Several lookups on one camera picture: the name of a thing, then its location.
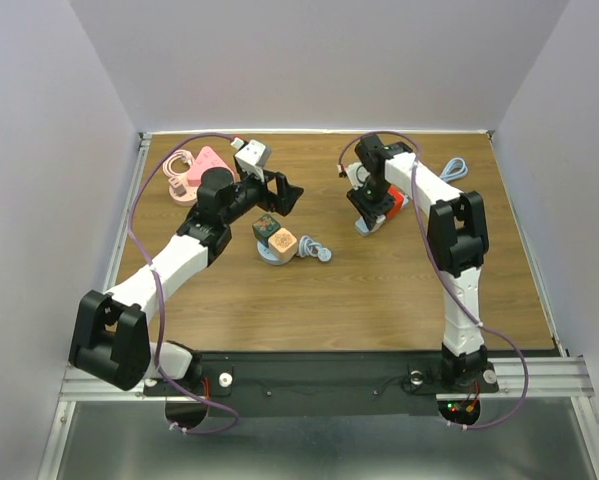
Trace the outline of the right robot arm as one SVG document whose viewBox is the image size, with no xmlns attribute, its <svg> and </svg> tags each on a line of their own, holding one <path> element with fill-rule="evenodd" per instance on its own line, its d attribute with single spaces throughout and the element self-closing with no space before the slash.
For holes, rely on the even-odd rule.
<svg viewBox="0 0 599 480">
<path fill-rule="evenodd" d="M 489 249 L 483 198 L 433 173 L 406 136 L 385 144 L 380 133 L 371 132 L 348 146 L 358 160 L 338 170 L 351 183 L 347 198 L 360 215 L 360 232 L 376 231 L 404 202 L 414 208 L 428 259 L 443 288 L 439 378 L 445 387 L 461 390 L 487 367 L 479 312 L 479 281 Z"/>
</svg>

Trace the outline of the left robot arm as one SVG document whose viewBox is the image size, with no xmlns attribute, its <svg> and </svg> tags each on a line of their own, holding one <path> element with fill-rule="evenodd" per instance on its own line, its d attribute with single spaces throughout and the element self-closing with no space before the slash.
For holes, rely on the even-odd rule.
<svg viewBox="0 0 599 480">
<path fill-rule="evenodd" d="M 81 299 L 70 364 L 124 391 L 162 377 L 178 393 L 194 392 L 201 384 L 199 355 L 163 339 L 151 342 L 149 321 L 163 319 L 166 300 L 223 253 L 233 222 L 254 207 L 286 216 L 303 193 L 279 172 L 244 174 L 240 181 L 224 168 L 204 172 L 196 204 L 167 245 L 124 282 Z"/>
</svg>

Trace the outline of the round light blue power socket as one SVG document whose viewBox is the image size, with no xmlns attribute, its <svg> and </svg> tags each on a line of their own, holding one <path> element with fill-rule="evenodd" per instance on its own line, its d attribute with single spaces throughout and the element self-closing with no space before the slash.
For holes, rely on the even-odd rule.
<svg viewBox="0 0 599 480">
<path fill-rule="evenodd" d="M 257 251 L 260 258 L 269 265 L 282 266 L 289 263 L 289 260 L 277 258 L 272 251 L 260 241 L 257 242 Z"/>
</svg>

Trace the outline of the tan cube socket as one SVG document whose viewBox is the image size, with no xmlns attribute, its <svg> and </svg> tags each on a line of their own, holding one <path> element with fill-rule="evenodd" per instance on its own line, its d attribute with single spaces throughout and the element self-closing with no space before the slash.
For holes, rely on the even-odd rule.
<svg viewBox="0 0 599 480">
<path fill-rule="evenodd" d="M 288 263 L 298 253 L 298 240 L 282 227 L 268 239 L 268 250 L 282 264 Z"/>
</svg>

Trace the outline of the dark green cube socket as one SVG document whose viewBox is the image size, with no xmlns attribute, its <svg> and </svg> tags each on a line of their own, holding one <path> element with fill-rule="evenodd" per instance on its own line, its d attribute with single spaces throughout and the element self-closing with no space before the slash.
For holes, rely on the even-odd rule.
<svg viewBox="0 0 599 480">
<path fill-rule="evenodd" d="M 252 224 L 255 239 L 265 247 L 268 246 L 269 239 L 280 229 L 280 223 L 268 213 L 262 215 Z"/>
</svg>

